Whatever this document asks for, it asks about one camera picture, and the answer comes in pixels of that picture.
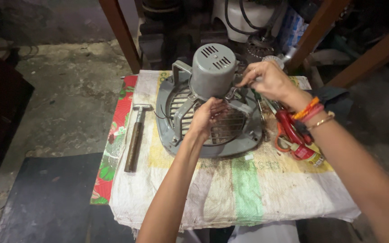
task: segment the fan motor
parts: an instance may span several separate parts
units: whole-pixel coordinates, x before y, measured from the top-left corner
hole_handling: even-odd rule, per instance
[[[172,65],[173,76],[160,85],[156,109],[160,140],[168,152],[176,154],[195,109],[210,97],[224,99],[231,109],[211,128],[201,158],[244,152],[261,141],[261,114],[253,92],[233,87],[237,69],[235,54],[228,47],[215,43],[197,49],[193,67],[181,61]]]

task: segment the stone floor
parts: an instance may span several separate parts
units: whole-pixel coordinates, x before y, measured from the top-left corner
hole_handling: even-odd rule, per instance
[[[35,91],[0,169],[0,214],[25,157],[102,152],[122,81],[131,73],[115,41],[21,48],[16,69]],[[347,129],[389,173],[389,67],[351,88]],[[364,216],[354,222],[363,242],[375,242]],[[349,224],[315,219],[307,242],[360,242]]]
[[[0,214],[25,157],[103,152],[122,80],[116,41],[22,47],[16,69],[35,87],[0,168]]]

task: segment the orange scissors handle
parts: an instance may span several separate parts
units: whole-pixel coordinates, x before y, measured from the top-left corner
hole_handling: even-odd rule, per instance
[[[280,140],[279,140],[279,137],[282,137],[286,140],[289,140],[289,138],[287,137],[286,135],[286,132],[284,131],[284,128],[283,128],[283,125],[281,123],[279,123],[277,121],[277,130],[278,130],[278,133],[277,133],[277,136],[274,140],[274,146],[276,147],[276,149],[280,152],[283,152],[283,153],[287,153],[290,151],[290,147],[287,146],[287,147],[282,147],[280,146]]]

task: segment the pink bracelet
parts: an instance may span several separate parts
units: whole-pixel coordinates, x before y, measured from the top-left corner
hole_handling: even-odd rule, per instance
[[[323,109],[324,109],[324,106],[323,106],[322,104],[319,104],[319,103],[318,103],[318,104],[313,108],[313,110],[312,110],[309,114],[307,114],[305,117],[303,117],[300,121],[301,121],[302,123],[304,123],[304,122],[310,120],[313,116],[315,116],[317,113],[321,112]]]

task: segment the floral cloth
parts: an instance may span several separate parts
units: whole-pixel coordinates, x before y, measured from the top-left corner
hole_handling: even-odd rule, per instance
[[[106,205],[111,198],[112,182],[126,132],[124,125],[130,114],[131,100],[137,80],[138,76],[127,76],[122,84],[90,204]]]

